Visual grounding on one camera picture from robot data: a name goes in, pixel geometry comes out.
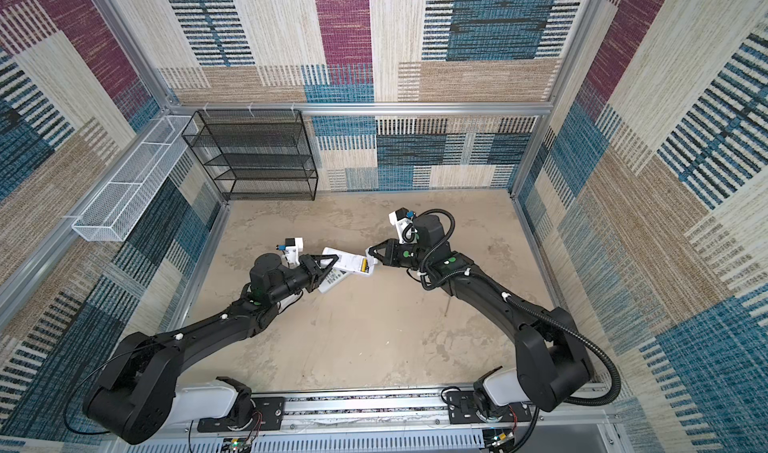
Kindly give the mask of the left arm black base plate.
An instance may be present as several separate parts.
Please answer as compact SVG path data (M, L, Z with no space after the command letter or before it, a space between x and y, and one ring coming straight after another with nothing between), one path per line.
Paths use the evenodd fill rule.
M285 397L251 397L237 400L222 418L203 418L196 426L198 433L236 433L277 431L281 428Z

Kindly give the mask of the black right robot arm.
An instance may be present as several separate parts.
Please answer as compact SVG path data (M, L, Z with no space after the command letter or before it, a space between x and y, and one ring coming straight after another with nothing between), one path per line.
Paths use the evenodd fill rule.
M442 289L469 304L512 341L514 366L497 368L474 383L478 412L497 417L513 403L551 412L562 403L598 407L616 400L622 381L609 355L578 331L568 311L523 299L453 249L455 227L441 222L450 216L446 210L428 210L368 253L384 266L415 272L424 290Z

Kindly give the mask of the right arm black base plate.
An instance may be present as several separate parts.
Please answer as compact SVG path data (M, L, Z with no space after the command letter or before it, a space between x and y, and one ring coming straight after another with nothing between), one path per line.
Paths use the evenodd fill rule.
M457 386L443 388L440 398L447 405L451 424L526 423L533 418L533 410L527 404L498 406L481 393Z

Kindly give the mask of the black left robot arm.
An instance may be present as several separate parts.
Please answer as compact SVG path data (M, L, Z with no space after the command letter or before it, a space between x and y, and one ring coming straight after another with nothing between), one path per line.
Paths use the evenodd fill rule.
M170 419L185 370L266 330L281 301L317 289L338 261L335 254L302 254L289 268L276 253L260 255L249 282L223 311L177 330L121 340L85 395L83 414L131 445L148 440Z

